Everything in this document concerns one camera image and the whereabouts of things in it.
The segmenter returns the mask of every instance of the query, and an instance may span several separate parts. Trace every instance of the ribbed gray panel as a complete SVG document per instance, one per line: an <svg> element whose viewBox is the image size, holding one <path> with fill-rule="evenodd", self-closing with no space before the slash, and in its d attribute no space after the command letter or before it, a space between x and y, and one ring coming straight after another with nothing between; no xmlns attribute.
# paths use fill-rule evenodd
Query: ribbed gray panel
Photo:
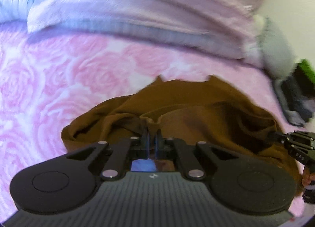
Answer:
<svg viewBox="0 0 315 227"><path fill-rule="evenodd" d="M85 205L44 216L19 211L5 227L276 227L292 215L249 216L218 203L202 183L180 173L128 172L102 184Z"/></svg>

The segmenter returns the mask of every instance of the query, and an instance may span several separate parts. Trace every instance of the white logo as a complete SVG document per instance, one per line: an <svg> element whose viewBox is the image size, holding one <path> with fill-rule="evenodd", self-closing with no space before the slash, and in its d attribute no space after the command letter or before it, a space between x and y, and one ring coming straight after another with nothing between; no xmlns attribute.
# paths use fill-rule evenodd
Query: white logo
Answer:
<svg viewBox="0 0 315 227"><path fill-rule="evenodd" d="M158 175L157 174L152 174L152 175L149 175L150 178L152 179L155 179L155 178L158 178Z"/></svg>

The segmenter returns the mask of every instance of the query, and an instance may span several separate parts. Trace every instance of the human hand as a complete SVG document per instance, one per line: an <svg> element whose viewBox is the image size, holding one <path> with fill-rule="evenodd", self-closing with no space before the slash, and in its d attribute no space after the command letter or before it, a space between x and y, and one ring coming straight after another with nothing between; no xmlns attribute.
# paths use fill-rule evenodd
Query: human hand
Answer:
<svg viewBox="0 0 315 227"><path fill-rule="evenodd" d="M310 173L308 167L304 167L302 184L304 187L310 185L311 181L315 181L315 173Z"/></svg>

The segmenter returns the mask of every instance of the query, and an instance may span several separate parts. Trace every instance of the brown fabric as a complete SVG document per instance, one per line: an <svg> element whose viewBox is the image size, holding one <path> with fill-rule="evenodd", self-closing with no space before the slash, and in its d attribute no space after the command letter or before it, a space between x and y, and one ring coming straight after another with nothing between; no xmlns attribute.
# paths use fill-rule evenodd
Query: brown fabric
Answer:
<svg viewBox="0 0 315 227"><path fill-rule="evenodd" d="M283 146L262 147L270 131L281 130L275 118L213 76L205 82L157 78L137 94L105 101L76 118L61 138L72 151L101 140L115 143L122 137L141 136L143 126L151 134L160 128L164 137L181 138L190 145L209 141L276 164L301 187L297 164Z"/></svg>

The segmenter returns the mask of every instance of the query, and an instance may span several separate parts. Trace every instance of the bed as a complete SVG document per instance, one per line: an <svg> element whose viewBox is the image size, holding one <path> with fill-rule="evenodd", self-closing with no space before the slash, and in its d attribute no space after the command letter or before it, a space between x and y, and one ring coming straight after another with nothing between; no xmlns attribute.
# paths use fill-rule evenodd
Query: bed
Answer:
<svg viewBox="0 0 315 227"><path fill-rule="evenodd" d="M16 211L9 193L21 169L66 152L60 132L73 119L112 97L133 94L157 75L203 81L208 75L233 84L287 124L269 78L236 60L183 47L61 27L27 34L26 23L0 25L0 222ZM133 170L153 171L151 161ZM303 200L290 211L301 215Z"/></svg>

